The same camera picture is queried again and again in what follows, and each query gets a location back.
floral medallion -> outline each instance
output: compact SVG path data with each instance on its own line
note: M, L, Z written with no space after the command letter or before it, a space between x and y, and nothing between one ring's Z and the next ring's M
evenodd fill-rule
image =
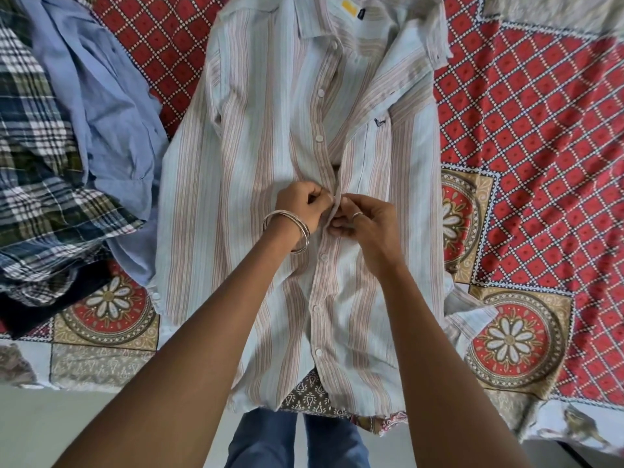
M534 383L555 370L565 349L557 315L537 297L519 291L484 298L499 315L474 339L466 362L485 383L513 389Z
M442 172L442 233L444 262L454 273L459 262L477 243L480 207L477 187L466 178L449 171Z
M145 332L156 316L146 290L118 265L112 269L110 283L61 314L69 329L96 345L128 343Z

striped shirt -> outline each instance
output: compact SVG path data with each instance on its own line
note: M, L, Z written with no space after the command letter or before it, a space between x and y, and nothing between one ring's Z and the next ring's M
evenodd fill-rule
M294 180L395 204L410 271L456 344L491 320L475 303L444 317L433 70L446 64L446 29L441 0L230 1L163 163L157 283L175 323L250 251ZM279 268L230 402L277 409L315 366L336 407L405 409L379 284L359 245L326 229Z

bedsheet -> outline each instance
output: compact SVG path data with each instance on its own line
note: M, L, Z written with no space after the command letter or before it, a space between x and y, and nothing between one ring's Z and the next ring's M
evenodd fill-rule
M95 0L95 13L163 102L170 135L225 2ZM499 310L466 363L521 439L565 439L620 455L623 5L445 0L453 58L435 86L446 266ZM118 390L132 377L175 329L116 269L104 292L22 341L0 335L0 380ZM133 289L131 310L98 313L119 286ZM387 428L403 415L369 423Z

green plaid shirt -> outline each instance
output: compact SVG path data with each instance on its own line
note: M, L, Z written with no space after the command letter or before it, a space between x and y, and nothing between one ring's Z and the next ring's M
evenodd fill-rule
M28 19L0 0L0 292L47 305L144 222L83 187L69 114L30 46Z

bracelet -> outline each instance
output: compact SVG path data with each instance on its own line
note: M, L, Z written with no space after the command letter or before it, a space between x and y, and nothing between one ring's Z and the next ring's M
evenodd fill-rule
M308 244L310 244L310 230L308 228L308 225L303 223L303 221L292 212L289 212L287 210L274 210L273 212L270 212L265 217L264 221L262 222L262 231L266 230L266 228L269 225L269 221L273 215L283 215L283 216L287 216L288 218L290 218L290 220L292 220L295 223L295 225L299 227L299 229L301 230L301 234L306 239L306 243L301 248L295 251L291 251L291 253L300 254L306 251L308 249Z

